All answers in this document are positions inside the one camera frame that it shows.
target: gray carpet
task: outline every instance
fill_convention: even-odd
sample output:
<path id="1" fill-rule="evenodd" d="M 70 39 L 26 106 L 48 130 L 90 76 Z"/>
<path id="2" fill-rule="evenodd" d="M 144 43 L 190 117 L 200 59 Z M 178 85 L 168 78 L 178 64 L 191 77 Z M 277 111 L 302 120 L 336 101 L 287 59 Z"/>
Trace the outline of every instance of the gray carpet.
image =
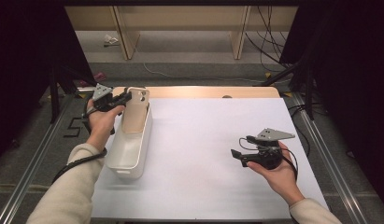
<path id="1" fill-rule="evenodd" d="M 142 63 L 92 63 L 91 68 L 94 73 L 104 71 L 107 79 L 102 81 L 108 86 L 251 86 L 263 81 L 263 68 L 258 64 L 185 64 L 185 63 L 148 63 L 148 68 L 152 71 L 160 71 L 169 76 L 184 77 L 164 77 L 163 75 L 149 73 Z M 280 69 L 278 65 L 272 65 L 272 69 Z M 229 78 L 229 80 L 200 78 L 190 79 L 191 77 L 220 77 Z M 246 78 L 251 80 L 235 80 L 232 78 Z M 276 85 L 280 90 L 286 89 L 286 83 Z M 293 99 L 284 97 L 288 107 L 293 106 Z M 78 121 L 74 122 L 74 126 L 80 127 L 78 137 L 64 138 L 64 135 L 75 134 L 77 130 L 68 130 L 68 125 L 72 118 L 78 118 L 83 107 L 83 99 L 74 98 L 70 106 L 66 109 L 63 121 L 56 133 L 50 148 L 42 161 L 36 176 L 33 179 L 32 187 L 25 195 L 21 206 L 13 219 L 13 223 L 24 223 L 26 218 L 32 212 L 36 203 L 42 197 L 44 188 L 50 185 L 52 178 L 57 171 L 62 168 L 67 160 L 67 156 L 78 143 L 82 143 L 88 136 L 87 131 Z M 20 180 L 23 171 L 26 169 L 33 153 L 39 146 L 41 139 L 44 137 L 45 131 L 49 127 L 50 122 L 50 100 L 48 95 L 44 95 L 40 101 L 41 108 L 37 108 L 34 115 L 30 117 L 30 121 L 25 125 L 22 134 L 18 137 L 21 146 L 18 148 L 10 148 L 0 158 L 0 210 L 6 203 L 8 196 Z M 337 165 L 340 167 L 342 174 L 347 180 L 353 193 L 356 195 L 364 214 L 369 223 L 384 223 L 384 206 L 377 197 L 371 185 L 367 182 L 358 163 L 351 157 L 346 155 L 347 146 L 345 145 L 341 135 L 332 123 L 330 115 L 324 115 L 325 110 L 321 106 L 314 108 L 315 122 L 320 129 L 320 133 L 328 144 L 328 148 L 334 155 Z M 314 174 L 319 182 L 322 193 L 326 202 L 331 207 L 333 213 L 339 217 L 343 223 L 352 223 L 348 215 L 346 207 L 343 205 L 337 190 L 330 178 L 327 169 L 322 162 L 305 124 L 302 122 L 300 115 L 294 118 L 302 133 L 307 136 L 311 145 L 309 161 Z M 307 141 L 301 139 L 305 149 L 307 149 Z M 115 221 L 94 220 L 92 223 L 116 223 Z M 292 223 L 291 221 L 279 221 L 273 223 Z"/>

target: white plastic container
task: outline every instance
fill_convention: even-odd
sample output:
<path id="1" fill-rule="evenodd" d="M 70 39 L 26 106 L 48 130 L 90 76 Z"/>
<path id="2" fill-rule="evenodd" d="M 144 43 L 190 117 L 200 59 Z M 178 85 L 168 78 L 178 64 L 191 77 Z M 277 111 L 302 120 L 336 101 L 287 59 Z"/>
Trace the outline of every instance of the white plastic container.
<path id="1" fill-rule="evenodd" d="M 150 108 L 141 133 L 124 133 L 121 123 L 115 133 L 105 164 L 119 178 L 137 179 L 143 174 L 153 119 Z"/>

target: sleeve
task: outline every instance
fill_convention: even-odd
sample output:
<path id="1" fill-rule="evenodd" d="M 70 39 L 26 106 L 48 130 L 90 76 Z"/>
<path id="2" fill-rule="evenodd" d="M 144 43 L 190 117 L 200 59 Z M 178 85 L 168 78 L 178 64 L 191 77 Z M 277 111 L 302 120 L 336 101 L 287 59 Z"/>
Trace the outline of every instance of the sleeve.
<path id="1" fill-rule="evenodd" d="M 330 211 L 312 199 L 303 199 L 290 207 L 291 216 L 300 224 L 341 223 Z"/>
<path id="2" fill-rule="evenodd" d="M 76 146 L 68 163 L 99 154 L 89 144 Z M 94 184 L 103 159 L 84 162 L 58 178 L 37 204 L 27 223 L 90 223 Z"/>

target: smartphone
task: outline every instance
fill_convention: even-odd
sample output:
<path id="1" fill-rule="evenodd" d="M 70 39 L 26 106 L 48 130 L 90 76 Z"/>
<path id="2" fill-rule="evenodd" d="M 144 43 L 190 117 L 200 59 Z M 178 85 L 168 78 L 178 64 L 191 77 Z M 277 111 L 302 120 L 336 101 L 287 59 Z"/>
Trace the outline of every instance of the smartphone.
<path id="1" fill-rule="evenodd" d="M 132 94 L 132 99 L 125 104 L 121 129 L 124 133 L 141 133 L 149 109 L 149 90 L 129 87 L 127 92 Z"/>

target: white tabletop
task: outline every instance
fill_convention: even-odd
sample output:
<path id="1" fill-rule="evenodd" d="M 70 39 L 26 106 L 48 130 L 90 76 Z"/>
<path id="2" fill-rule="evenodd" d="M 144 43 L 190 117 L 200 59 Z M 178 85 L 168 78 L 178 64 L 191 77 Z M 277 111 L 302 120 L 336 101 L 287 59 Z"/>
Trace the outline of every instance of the white tabletop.
<path id="1" fill-rule="evenodd" d="M 92 197 L 92 218 L 290 218 L 282 198 L 263 177 L 243 168 L 230 151 L 250 153 L 238 145 L 238 139 L 264 128 L 296 134 L 296 138 L 282 142 L 299 163 L 298 186 L 306 197 L 326 206 L 282 99 L 150 99 L 150 108 L 153 126 L 144 174 L 125 181 L 104 166 Z"/>

